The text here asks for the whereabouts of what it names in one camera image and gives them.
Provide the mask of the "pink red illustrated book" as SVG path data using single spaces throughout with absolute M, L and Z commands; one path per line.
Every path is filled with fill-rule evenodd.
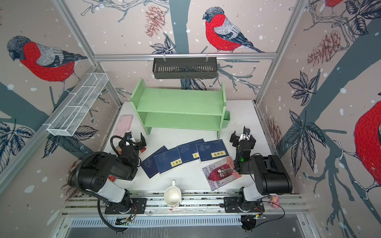
M 212 191 L 240 178 L 231 157 L 226 157 L 202 169 Z

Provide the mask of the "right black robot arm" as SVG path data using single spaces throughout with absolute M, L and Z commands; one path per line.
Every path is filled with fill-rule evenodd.
M 268 195 L 290 194 L 293 184 L 279 156 L 252 153 L 256 139 L 244 127 L 240 136 L 232 133 L 230 143 L 236 148 L 234 169 L 240 175 L 249 175 L 253 183 L 239 191 L 239 202 L 256 202 Z

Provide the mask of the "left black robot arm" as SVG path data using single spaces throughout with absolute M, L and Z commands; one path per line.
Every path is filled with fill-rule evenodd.
M 140 152 L 146 148 L 146 140 L 140 134 L 136 141 L 128 131 L 124 136 L 112 136 L 110 145 L 113 153 L 94 152 L 82 159 L 70 172 L 67 184 L 106 202 L 126 203 L 128 191 L 109 177 L 132 181 L 141 166 Z

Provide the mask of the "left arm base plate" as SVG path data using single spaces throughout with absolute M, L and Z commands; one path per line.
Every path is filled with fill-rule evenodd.
M 128 198 L 121 203 L 107 202 L 106 215 L 135 215 L 144 214 L 147 204 L 146 198 Z

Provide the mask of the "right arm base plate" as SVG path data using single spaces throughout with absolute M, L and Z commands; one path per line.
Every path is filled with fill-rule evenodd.
M 264 205 L 260 201 L 246 201 L 237 196 L 227 196 L 223 198 L 220 207 L 226 213 L 264 213 Z

